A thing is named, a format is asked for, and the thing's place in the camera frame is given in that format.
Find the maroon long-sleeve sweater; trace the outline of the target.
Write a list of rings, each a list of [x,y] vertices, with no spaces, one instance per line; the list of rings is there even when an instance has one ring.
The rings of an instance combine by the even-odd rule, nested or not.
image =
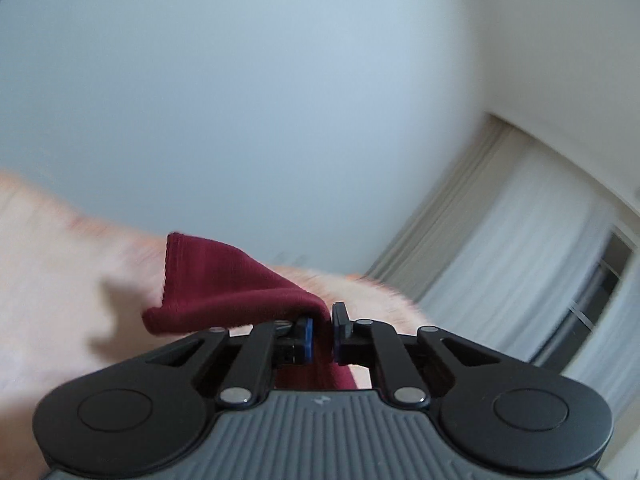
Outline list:
[[[318,296],[268,269],[241,249],[206,238],[171,233],[166,238],[165,279],[160,305],[142,314],[153,335],[235,328],[270,321],[314,324],[312,362],[280,368],[281,389],[350,390],[352,372],[333,361],[333,326]]]

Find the white sheer curtain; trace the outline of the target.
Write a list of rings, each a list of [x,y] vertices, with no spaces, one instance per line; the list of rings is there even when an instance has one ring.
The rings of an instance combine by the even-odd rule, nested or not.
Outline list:
[[[607,192],[535,146],[419,307],[434,325],[528,361],[585,286],[616,216]]]
[[[628,263],[608,307],[563,375],[608,402],[614,418],[639,395],[639,256]]]

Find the left white sheer curtain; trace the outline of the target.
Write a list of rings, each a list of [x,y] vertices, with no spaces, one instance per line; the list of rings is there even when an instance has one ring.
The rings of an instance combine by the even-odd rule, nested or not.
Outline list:
[[[607,192],[535,146],[419,307],[434,325],[528,361],[585,286],[616,216]]]

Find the floral peach comforter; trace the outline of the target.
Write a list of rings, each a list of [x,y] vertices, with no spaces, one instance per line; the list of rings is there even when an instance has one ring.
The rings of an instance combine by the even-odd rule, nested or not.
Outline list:
[[[180,336],[142,320],[160,305],[166,238],[81,214],[15,177],[1,177],[1,474],[37,479],[46,463],[32,433],[43,396],[64,382]],[[425,323],[399,292],[360,278],[293,268],[277,274],[352,318],[412,333]]]

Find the left beige drape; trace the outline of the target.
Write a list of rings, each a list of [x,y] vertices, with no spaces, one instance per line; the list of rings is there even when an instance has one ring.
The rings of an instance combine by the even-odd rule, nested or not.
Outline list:
[[[366,277],[413,301],[437,281],[499,197],[532,138],[489,115]]]

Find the white framed window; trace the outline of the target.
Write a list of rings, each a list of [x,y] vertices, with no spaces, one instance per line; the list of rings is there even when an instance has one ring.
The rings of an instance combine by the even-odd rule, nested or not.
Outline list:
[[[623,234],[613,231],[566,315],[529,362],[557,373],[570,364],[597,327],[633,254]]]

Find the right white sheer curtain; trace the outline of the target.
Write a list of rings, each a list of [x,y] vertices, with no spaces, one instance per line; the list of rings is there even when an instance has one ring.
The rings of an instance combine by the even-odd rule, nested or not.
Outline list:
[[[608,402],[614,418],[639,395],[639,256],[628,263],[608,307],[563,375]]]

